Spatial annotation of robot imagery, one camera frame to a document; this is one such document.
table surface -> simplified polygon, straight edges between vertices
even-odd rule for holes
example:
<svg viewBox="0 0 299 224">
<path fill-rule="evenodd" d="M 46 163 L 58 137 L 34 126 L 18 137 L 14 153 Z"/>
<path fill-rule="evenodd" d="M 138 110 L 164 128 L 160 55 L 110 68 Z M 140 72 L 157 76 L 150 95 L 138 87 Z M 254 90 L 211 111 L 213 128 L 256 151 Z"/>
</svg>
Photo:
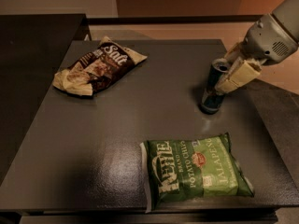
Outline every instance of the table surface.
<svg viewBox="0 0 299 224">
<path fill-rule="evenodd" d="M 84 18 L 0 16 L 0 185 Z"/>
<path fill-rule="evenodd" d="M 256 195 L 163 203 L 157 212 L 299 206 L 299 194 L 246 89 L 198 109 L 220 40 L 122 41 L 148 59 L 92 99 L 50 87 L 0 187 L 2 210 L 144 211 L 139 144 L 229 132 Z M 74 41 L 61 69 L 98 42 Z"/>
</svg>

dark gray table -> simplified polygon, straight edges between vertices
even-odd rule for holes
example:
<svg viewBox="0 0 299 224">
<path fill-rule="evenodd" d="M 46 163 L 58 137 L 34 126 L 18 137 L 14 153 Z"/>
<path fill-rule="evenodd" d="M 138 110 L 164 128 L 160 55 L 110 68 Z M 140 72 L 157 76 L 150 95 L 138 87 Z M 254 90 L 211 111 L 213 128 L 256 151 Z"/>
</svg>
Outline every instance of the dark gray table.
<svg viewBox="0 0 299 224">
<path fill-rule="evenodd" d="M 163 203 L 156 213 L 216 210 L 242 216 L 299 206 L 298 190 L 246 89 L 227 95 L 214 116 L 198 109 L 209 65 L 225 52 L 220 40 L 121 44 L 149 58 L 108 90 L 79 99 L 49 88 L 0 187 L 0 209 L 142 214 L 142 141 L 225 132 L 255 197 Z M 96 46 L 73 42 L 61 68 Z"/>
</svg>

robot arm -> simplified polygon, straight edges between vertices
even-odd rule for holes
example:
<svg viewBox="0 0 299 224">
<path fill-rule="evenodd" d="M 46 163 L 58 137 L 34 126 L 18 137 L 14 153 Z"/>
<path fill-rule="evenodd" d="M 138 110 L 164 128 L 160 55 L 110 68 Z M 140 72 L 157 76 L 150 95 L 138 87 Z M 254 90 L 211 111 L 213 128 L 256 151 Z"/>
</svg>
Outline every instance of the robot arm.
<svg viewBox="0 0 299 224">
<path fill-rule="evenodd" d="M 263 65 L 281 63 L 298 50 L 298 8 L 299 0 L 285 0 L 249 28 L 244 40 L 224 57 L 231 68 L 215 85 L 218 93 L 249 83 L 260 75 Z"/>
<path fill-rule="evenodd" d="M 280 63 L 298 49 L 299 0 L 285 0 L 271 14 L 263 15 L 248 30 L 242 50 L 263 65 Z"/>
</svg>

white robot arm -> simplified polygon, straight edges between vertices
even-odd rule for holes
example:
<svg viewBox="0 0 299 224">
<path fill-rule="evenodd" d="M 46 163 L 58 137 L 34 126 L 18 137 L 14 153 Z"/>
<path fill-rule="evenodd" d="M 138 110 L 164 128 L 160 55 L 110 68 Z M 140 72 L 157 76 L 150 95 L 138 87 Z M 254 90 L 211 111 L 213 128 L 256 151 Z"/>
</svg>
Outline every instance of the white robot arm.
<svg viewBox="0 0 299 224">
<path fill-rule="evenodd" d="M 272 13 L 263 15 L 248 30 L 243 52 L 263 65 L 280 63 L 298 50 L 299 0 L 285 0 Z"/>
<path fill-rule="evenodd" d="M 200 107 L 214 114 L 226 93 L 251 82 L 264 65 L 281 63 L 298 50 L 299 0 L 285 0 L 263 15 L 224 56 L 212 63 Z"/>
</svg>

snack bag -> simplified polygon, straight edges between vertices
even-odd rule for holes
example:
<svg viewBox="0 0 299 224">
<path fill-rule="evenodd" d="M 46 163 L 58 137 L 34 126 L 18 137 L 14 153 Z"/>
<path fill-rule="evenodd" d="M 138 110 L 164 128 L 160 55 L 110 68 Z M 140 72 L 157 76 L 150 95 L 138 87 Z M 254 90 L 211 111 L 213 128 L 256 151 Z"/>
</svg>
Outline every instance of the snack bag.
<svg viewBox="0 0 299 224">
<path fill-rule="evenodd" d="M 92 96 L 111 86 L 146 59 L 147 56 L 122 47 L 105 36 L 97 50 L 56 73 L 53 86 L 71 94 Z"/>
<path fill-rule="evenodd" d="M 152 140 L 140 146 L 148 200 L 146 212 L 160 202 L 254 196 L 252 185 L 231 155 L 228 133 L 194 141 Z"/>
</svg>

